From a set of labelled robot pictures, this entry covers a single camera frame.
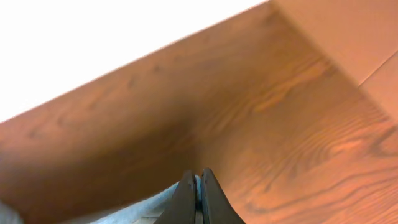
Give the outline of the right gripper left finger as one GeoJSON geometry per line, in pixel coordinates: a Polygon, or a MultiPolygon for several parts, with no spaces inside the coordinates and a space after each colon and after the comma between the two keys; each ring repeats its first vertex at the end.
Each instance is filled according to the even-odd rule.
{"type": "Polygon", "coordinates": [[[185,171],[169,206],[154,224],[195,224],[197,185],[192,172],[185,171]]]}

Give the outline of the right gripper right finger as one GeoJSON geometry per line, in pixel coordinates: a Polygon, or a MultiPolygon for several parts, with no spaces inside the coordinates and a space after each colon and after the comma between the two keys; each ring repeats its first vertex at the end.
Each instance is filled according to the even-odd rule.
{"type": "Polygon", "coordinates": [[[209,168],[204,169],[201,176],[201,203],[204,224],[245,224],[209,168]]]}

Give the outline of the light blue t-shirt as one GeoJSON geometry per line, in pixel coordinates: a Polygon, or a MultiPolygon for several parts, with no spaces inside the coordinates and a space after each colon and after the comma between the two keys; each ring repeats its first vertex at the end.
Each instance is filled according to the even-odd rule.
{"type": "Polygon", "coordinates": [[[165,208],[171,203],[179,182],[167,189],[153,195],[150,198],[131,204],[120,210],[105,210],[104,212],[85,215],[62,223],[69,224],[132,224],[132,223],[154,223],[165,208]]]}

